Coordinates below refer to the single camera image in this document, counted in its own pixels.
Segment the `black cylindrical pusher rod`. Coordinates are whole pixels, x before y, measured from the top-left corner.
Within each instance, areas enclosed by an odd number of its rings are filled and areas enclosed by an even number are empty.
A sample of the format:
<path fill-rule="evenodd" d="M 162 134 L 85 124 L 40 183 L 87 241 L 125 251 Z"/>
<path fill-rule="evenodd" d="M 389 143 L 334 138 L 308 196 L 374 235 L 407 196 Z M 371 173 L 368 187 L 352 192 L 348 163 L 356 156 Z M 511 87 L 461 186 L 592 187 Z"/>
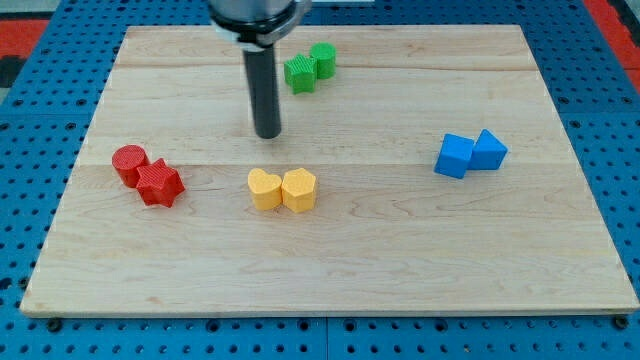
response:
<path fill-rule="evenodd" d="M 281 133 L 281 117 L 275 48 L 244 51 L 243 58 L 255 133 L 262 139 L 276 138 Z"/>

